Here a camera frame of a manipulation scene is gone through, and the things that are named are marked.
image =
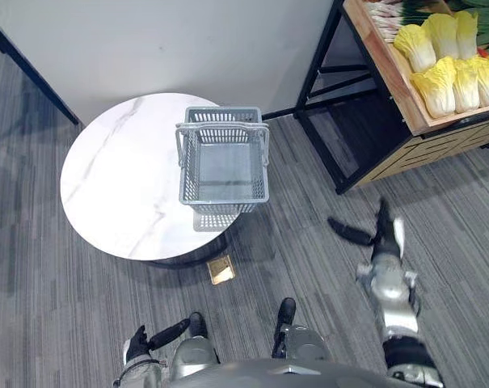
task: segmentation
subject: marble tabletop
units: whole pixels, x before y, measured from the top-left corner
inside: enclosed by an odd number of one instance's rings
[[[125,259],[169,259],[222,232],[195,231],[192,208],[179,203],[175,125],[191,106],[216,104],[146,95],[109,109],[77,137],[63,165],[61,201],[91,245]]]

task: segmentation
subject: wooden shelf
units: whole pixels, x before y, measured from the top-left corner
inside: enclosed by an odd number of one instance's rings
[[[411,84],[411,67],[407,59],[392,44],[387,44],[382,39],[369,16],[365,2],[363,0],[345,0],[344,9],[414,136],[445,128],[454,122],[479,113],[489,112],[489,107],[484,107],[439,119],[430,117],[422,97]],[[438,4],[436,11],[450,12],[443,2]]]

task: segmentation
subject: gray plastic basket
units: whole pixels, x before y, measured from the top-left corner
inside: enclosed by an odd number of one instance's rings
[[[269,199],[269,130],[258,108],[188,108],[185,121],[176,125],[182,204],[235,215]]]

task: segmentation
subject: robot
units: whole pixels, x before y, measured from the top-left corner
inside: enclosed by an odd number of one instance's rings
[[[204,318],[196,312],[149,341],[145,327],[140,327],[124,345],[124,371],[113,385],[160,388],[162,366],[150,351],[169,344],[189,329],[191,338],[181,342],[175,351],[170,388],[444,388],[443,379],[419,333],[416,274],[402,267],[402,220],[392,220],[388,204],[381,199],[374,236],[334,218],[329,218],[328,223],[340,237],[373,247],[370,264],[360,264],[356,276],[375,312],[387,376],[331,363],[322,337],[294,323],[296,302],[287,297],[278,311],[272,358],[221,364],[209,340]]]

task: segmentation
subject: white wall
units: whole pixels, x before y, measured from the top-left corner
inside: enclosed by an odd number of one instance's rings
[[[84,124],[178,91],[291,108],[332,0],[0,0],[0,28]]]

